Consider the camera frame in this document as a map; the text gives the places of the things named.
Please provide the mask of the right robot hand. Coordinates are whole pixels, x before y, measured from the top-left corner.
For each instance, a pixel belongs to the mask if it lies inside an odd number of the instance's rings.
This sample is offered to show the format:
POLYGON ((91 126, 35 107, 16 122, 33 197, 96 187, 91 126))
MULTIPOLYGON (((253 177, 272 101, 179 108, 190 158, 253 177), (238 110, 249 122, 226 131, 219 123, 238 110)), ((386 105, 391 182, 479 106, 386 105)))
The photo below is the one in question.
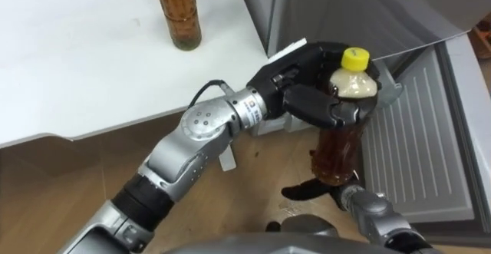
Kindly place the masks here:
POLYGON ((357 192, 361 190, 364 190, 364 188, 360 185, 358 179, 352 176, 345 185, 340 186, 331 186, 314 178, 299 185, 284 187, 281 189, 281 194, 293 201, 307 201, 329 195, 340 210, 347 211, 348 209, 343 204, 343 195, 347 194, 348 191, 357 192))

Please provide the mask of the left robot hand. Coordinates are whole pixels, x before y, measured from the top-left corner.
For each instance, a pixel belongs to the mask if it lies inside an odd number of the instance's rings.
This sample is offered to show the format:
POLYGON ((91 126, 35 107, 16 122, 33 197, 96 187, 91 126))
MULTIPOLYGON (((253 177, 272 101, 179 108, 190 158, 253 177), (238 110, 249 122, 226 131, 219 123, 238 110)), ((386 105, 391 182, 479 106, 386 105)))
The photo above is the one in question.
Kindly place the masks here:
POLYGON ((270 57, 246 84, 265 102, 265 119, 288 112, 305 123, 324 128, 340 128, 368 118, 378 96, 354 99, 323 91, 328 79, 341 66, 348 45, 339 42, 301 39, 270 57))

